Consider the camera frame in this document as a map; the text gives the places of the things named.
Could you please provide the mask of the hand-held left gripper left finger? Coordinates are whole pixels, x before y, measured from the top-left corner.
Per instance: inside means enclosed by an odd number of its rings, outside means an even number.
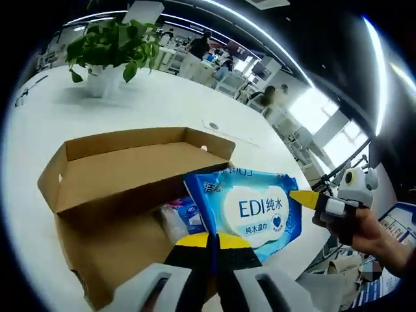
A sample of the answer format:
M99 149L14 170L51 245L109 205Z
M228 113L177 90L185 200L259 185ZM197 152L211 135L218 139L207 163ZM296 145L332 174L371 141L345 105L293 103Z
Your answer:
M119 286L109 311L201 311L212 262L208 232L179 239L163 263L152 263Z

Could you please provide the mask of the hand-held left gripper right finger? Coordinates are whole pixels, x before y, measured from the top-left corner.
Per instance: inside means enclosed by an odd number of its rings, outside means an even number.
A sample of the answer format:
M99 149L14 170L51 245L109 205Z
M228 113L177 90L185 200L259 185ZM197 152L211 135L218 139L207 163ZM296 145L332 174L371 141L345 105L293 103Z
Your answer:
M311 311L312 299L286 273L263 266L250 244L218 233L216 286L224 311Z

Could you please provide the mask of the person's right hand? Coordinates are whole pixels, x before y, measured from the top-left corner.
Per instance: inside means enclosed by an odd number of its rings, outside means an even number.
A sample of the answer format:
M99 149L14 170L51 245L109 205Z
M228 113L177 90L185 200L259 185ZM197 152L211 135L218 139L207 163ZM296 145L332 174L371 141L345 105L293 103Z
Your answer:
M351 220L338 218L326 226L341 244L381 258L397 241L381 226L368 208L357 208Z

